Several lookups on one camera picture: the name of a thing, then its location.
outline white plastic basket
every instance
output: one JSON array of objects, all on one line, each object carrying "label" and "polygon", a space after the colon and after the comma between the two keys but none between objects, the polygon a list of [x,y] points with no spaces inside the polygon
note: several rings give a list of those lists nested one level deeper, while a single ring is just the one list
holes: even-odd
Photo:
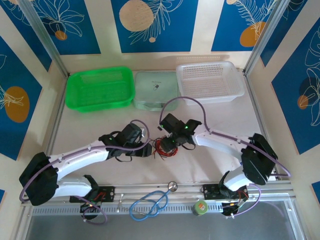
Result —
[{"label": "white plastic basket", "polygon": [[[181,96],[194,98],[202,104],[230,102],[245,94],[240,74],[229,61],[180,65],[176,76]],[[185,102],[196,104],[189,99]]]}]

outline beige circle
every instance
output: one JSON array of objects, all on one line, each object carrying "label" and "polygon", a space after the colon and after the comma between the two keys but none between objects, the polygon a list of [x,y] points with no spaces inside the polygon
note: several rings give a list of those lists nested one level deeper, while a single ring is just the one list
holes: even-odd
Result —
[{"label": "beige circle", "polygon": [[154,22],[151,8],[142,0],[127,1],[119,12],[120,22],[131,32],[146,30]]},{"label": "beige circle", "polygon": [[8,0],[10,3],[18,5],[19,0]]},{"label": "beige circle", "polygon": [[226,0],[226,3],[229,5],[235,4],[238,0]]}]

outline metal bracket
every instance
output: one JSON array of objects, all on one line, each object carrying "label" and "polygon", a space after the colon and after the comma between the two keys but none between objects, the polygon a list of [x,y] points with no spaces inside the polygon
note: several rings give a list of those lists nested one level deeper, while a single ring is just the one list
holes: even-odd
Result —
[{"label": "metal bracket", "polygon": [[247,186],[240,187],[231,197],[221,194],[218,184],[204,184],[201,191],[205,200],[238,200],[240,197],[244,199],[246,194],[248,195]]},{"label": "metal bracket", "polygon": [[[94,199],[88,199],[95,203],[113,203],[115,197],[115,187],[114,186],[99,186],[97,195]],[[69,199],[70,203],[84,203],[84,201],[79,200],[75,196],[71,196]]]}]

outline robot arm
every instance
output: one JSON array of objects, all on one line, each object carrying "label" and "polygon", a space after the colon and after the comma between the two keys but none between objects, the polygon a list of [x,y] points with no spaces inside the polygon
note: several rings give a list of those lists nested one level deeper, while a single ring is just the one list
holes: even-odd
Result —
[{"label": "robot arm", "polygon": [[169,136],[161,141],[161,147],[165,152],[188,143],[216,149],[239,160],[241,166],[226,172],[219,184],[221,194],[228,197],[242,186],[251,183],[265,185],[275,167],[274,162],[243,144],[243,141],[250,142],[275,159],[278,158],[266,139],[257,133],[252,137],[233,136],[219,131],[214,131],[216,134],[212,134],[200,121],[190,119],[184,123],[170,113],[160,122],[160,125],[169,133]]},{"label": "robot arm", "polygon": [[[81,178],[65,176],[90,164],[117,158],[122,154],[130,158],[150,156],[152,146],[141,142],[141,136],[142,130],[130,123],[122,131],[103,135],[93,143],[70,152],[50,156],[43,152],[37,153],[19,181],[26,188],[25,192],[34,206],[63,196],[80,196],[90,201],[99,194],[99,186],[95,180],[90,175]],[[43,168],[45,170],[30,181]]]}]

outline glass panel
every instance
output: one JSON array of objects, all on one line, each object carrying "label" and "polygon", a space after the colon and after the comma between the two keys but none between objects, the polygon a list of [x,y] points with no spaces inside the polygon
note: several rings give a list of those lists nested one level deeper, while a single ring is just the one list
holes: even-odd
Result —
[{"label": "glass panel", "polygon": [[129,215],[109,215],[105,226],[83,222],[80,216],[33,216],[27,240],[293,240],[295,235],[284,201],[261,201],[247,213],[226,219],[220,213],[159,214],[145,221]]}]

